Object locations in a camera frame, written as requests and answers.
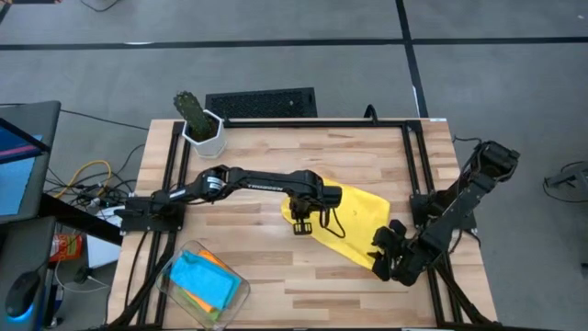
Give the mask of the black computer mouse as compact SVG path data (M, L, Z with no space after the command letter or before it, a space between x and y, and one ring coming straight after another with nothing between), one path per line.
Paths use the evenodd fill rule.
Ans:
M40 275L37 271L27 271L17 277L5 300L6 315L9 321L20 322L30 317L39 285Z

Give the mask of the white box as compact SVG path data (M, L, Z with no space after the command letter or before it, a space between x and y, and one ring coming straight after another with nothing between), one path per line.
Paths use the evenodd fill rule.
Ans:
M119 260L120 246L87 236L87 258L90 268L99 268Z

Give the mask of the orange microfiber towel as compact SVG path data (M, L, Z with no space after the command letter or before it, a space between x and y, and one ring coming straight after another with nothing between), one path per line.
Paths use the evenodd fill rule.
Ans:
M233 285L228 269L205 251L185 251L181 261L187 269L180 286L188 295L207 312L224 309Z

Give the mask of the yellow microfiber towel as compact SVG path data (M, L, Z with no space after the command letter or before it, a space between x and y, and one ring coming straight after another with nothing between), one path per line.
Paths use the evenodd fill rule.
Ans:
M320 226L320 214L311 214L311 237L359 266L371 269L375 260L368 252L379 251L371 243L377 229L389 224L390 203L380 196L330 179L325 179L324 184L341 187L343 197L341 204L330 211L326 229Z

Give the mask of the dark monitor with blue screen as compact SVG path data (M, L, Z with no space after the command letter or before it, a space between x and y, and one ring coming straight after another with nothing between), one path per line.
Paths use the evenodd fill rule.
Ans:
M38 215L61 107L0 107L0 224Z

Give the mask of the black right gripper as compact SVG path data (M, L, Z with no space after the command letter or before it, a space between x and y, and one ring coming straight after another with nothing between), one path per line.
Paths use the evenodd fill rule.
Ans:
M381 226L375 232L372 245L379 251L367 254L374 258L371 271L380 280L390 280L390 267L404 267L407 264L410 240L406 233L407 228L397 219L391 220L388 226Z

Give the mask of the white hexagonal plant pot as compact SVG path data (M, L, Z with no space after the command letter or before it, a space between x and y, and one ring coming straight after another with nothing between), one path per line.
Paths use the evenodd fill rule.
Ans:
M189 142L190 145L195 149L196 154L200 158L216 159L222 154L225 147L227 146L224 120L207 109L204 109L203 112L206 114L209 120L213 120L217 124L215 134L203 142L195 141L189 136L189 126L185 122L182 135L185 140Z

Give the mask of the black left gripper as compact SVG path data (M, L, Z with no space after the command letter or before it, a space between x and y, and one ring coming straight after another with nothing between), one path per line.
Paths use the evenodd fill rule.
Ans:
M312 234L312 224L304 222L313 212L336 208L341 204L343 189L339 186L307 187L289 195L290 216L294 235Z

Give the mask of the black aluminium table frame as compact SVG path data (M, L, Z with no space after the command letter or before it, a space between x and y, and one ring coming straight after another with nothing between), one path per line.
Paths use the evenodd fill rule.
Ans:
M230 120L227 166L287 173L310 169L388 200L393 218L412 222L409 198L448 187L458 161L448 124L423 120ZM308 236L279 212L282 198L241 190L191 206L176 244L199 241L245 278L251 291L234 328L426 327L454 316L441 281L411 287L378 280Z

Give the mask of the clear plastic bin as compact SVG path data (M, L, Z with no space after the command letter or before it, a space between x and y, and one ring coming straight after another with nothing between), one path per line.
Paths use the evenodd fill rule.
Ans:
M199 243L199 242L197 242L195 240L191 240L191 241L188 241L188 242L184 243L180 247L180 249L176 253L174 253L174 255L170 258L170 260L168 262L166 262L166 264L167 263L174 264L174 262L182 255L182 253L185 250L191 251L194 254L197 254L200 250L207 250L213 256L215 256L210 250L208 250L201 243ZM236 317L236 315L238 314L238 312L243 307L244 302L246 301L247 297L249 296L249 294L251 292L250 284L249 284L249 282L247 280L245 280L238 273L236 273L232 268L230 268L227 264L225 264L219 257L217 257L217 256L215 256L215 257L231 273L233 273L236 276L238 276L241 279L242 283L241 283L240 287L238 288L236 294L232 298L231 302L229 303L229 305L225 309L220 310L220 317L219 317L219 319L216 322L213 322L213 323L205 323L204 321L199 321L199 320L194 319L190 315L190 317L192 317L192 319L194 319L195 321L197 321L198 324L200 326L202 326L206 331L222 331L223 329L225 329L234 320L234 318Z

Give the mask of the green cactus plant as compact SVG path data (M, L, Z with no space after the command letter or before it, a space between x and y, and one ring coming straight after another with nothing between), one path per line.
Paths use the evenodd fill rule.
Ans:
M204 112L198 99L191 92L182 91L175 95L174 106L188 125L188 135L197 142L215 136L217 122Z

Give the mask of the blue microfiber towel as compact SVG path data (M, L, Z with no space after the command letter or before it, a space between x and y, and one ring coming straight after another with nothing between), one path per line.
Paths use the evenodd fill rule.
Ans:
M185 250L174 262L170 279L211 309L225 309L242 281L207 250Z

